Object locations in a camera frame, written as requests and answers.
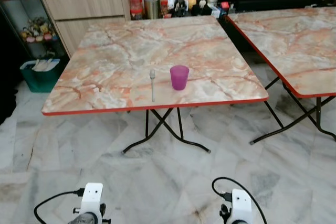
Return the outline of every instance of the cabinet drawer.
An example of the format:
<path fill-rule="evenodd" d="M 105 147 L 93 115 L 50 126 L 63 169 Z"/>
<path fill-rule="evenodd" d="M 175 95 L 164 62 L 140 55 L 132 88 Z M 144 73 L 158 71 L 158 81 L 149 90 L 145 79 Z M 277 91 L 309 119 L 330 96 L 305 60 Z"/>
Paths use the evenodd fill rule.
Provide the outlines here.
<path fill-rule="evenodd" d="M 56 22 L 56 26 L 70 56 L 72 56 L 91 25 L 123 21 L 125 21 L 124 17 L 71 20 Z"/>
<path fill-rule="evenodd" d="M 121 0 L 46 0 L 54 20 L 123 15 Z"/>

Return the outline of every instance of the marble floor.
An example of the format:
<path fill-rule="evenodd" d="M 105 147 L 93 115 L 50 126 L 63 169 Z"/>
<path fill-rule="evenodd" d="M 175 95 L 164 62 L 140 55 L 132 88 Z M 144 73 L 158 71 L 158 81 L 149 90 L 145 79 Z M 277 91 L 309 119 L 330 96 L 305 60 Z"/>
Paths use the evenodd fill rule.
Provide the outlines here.
<path fill-rule="evenodd" d="M 253 70 L 263 84 L 274 77 L 264 65 Z M 269 94 L 285 123 L 301 114 L 280 83 Z M 185 138 L 210 154 L 161 127 L 122 155 L 144 136 L 144 111 L 45 117 L 40 109 L 47 95 L 30 93 L 22 83 L 14 114 L 0 126 L 0 223 L 38 223 L 35 205 L 87 182 L 103 183 L 105 217 L 112 223 L 223 223 L 223 201 L 211 189 L 219 176 L 245 185 L 268 223 L 336 223 L 336 143 L 309 120 L 250 146 L 278 129 L 263 103 L 183 108 Z M 314 101 L 302 102 L 311 107 Z M 322 114 L 323 127 L 335 131 L 336 101 Z M 151 129 L 156 122 L 152 115 Z M 176 111 L 168 122 L 178 132 Z M 218 188 L 237 187 L 220 182 Z M 40 215 L 49 224 L 68 223 L 79 206 L 80 198 L 64 196 L 41 207 Z M 254 221 L 262 223 L 255 207 Z"/>

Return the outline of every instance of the wooden cabinet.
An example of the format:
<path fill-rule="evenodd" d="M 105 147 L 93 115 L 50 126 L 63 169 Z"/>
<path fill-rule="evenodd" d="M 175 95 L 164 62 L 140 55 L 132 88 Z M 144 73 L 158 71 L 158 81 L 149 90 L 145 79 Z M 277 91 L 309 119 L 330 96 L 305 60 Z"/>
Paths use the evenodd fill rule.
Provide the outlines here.
<path fill-rule="evenodd" d="M 125 21 L 124 17 L 115 18 L 97 18 L 97 19 L 84 19 L 84 20 L 70 20 L 56 22 L 60 34 L 62 34 L 63 40 L 67 46 L 67 49 L 71 55 L 76 51 L 83 35 L 88 28 L 93 24 L 122 22 Z"/>
<path fill-rule="evenodd" d="M 46 0 L 55 20 L 123 15 L 121 0 Z"/>
<path fill-rule="evenodd" d="M 71 57 L 90 25 L 130 20 L 128 0 L 43 0 Z"/>

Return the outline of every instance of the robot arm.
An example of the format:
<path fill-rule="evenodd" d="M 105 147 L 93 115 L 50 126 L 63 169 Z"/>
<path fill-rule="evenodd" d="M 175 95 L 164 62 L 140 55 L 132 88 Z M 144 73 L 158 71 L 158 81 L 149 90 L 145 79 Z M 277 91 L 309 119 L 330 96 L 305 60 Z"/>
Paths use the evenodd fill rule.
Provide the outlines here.
<path fill-rule="evenodd" d="M 251 198 L 245 191 L 233 189 L 232 194 L 225 193 L 224 199 L 232 203 L 230 211 L 224 204 L 219 211 L 224 224 L 253 224 Z"/>
<path fill-rule="evenodd" d="M 111 220 L 103 220 L 106 205 L 100 204 L 103 192 L 102 183 L 87 183 L 80 208 L 74 208 L 73 213 L 79 213 L 73 221 L 68 224 L 102 224 L 111 223 Z"/>

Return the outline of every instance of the metal canister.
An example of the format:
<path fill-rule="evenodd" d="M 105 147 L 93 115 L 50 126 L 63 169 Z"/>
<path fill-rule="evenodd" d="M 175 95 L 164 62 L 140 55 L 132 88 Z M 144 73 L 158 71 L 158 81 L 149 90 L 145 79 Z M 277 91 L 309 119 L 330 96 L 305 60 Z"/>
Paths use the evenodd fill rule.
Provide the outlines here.
<path fill-rule="evenodd" d="M 160 0 L 144 0 L 144 6 L 148 19 L 160 18 Z"/>

